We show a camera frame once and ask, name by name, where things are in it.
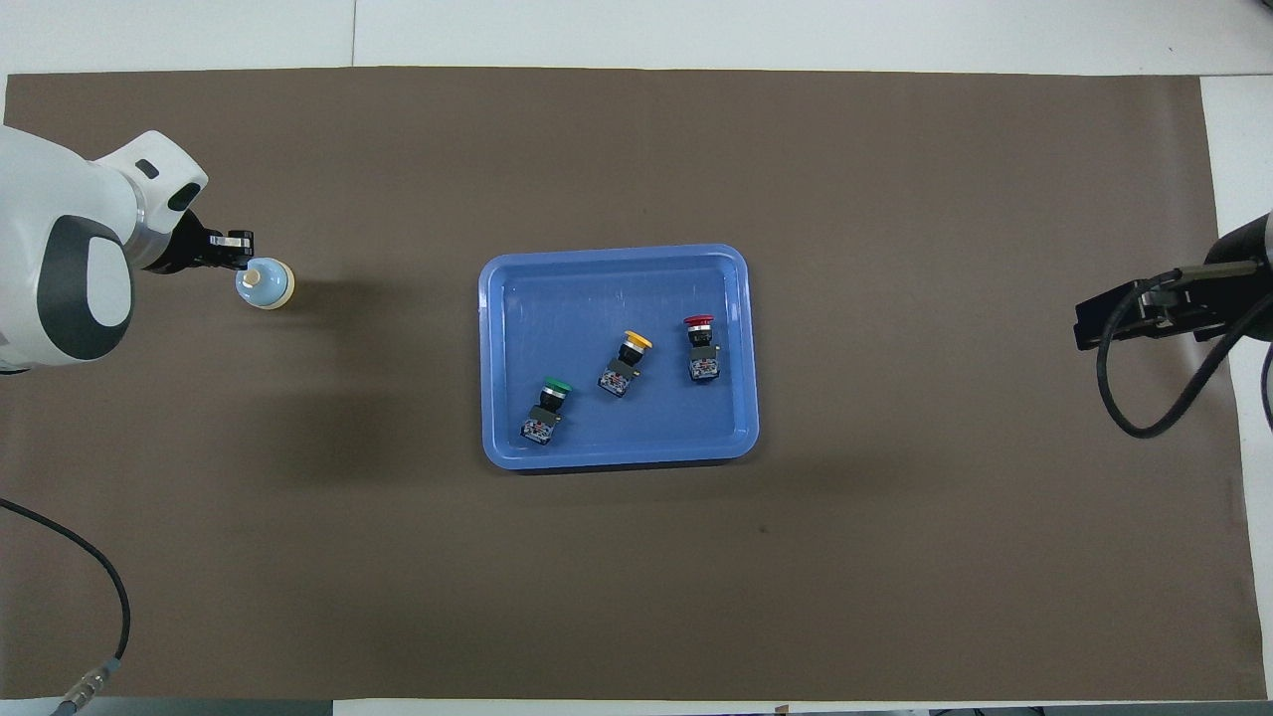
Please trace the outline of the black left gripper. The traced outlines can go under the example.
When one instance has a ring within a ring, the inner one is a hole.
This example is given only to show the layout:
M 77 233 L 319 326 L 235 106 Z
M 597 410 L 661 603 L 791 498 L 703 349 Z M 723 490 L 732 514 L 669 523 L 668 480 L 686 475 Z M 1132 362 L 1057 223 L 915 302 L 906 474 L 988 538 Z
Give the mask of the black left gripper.
M 211 245 L 218 248 L 211 250 L 211 262 L 209 262 L 207 251 Z M 250 268 L 253 250 L 255 232 L 213 233 L 192 210 L 186 210 L 169 234 L 159 259 L 149 264 L 149 271 L 177 273 L 193 268 L 243 271 Z

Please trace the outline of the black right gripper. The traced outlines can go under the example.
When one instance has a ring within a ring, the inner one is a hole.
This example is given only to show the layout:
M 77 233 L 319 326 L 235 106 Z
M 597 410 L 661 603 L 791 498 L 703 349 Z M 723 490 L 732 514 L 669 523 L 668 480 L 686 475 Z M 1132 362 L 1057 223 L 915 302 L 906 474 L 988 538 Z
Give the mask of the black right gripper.
M 1115 322 L 1111 340 L 1169 338 L 1190 333 L 1199 343 L 1231 331 L 1259 299 L 1270 297 L 1270 213 L 1214 241 L 1203 264 L 1178 268 L 1181 276 L 1147 290 Z M 1134 279 L 1076 304 L 1074 343 L 1081 352 L 1099 347 L 1115 308 L 1150 279 Z M 1270 343 L 1270 304 L 1244 336 Z

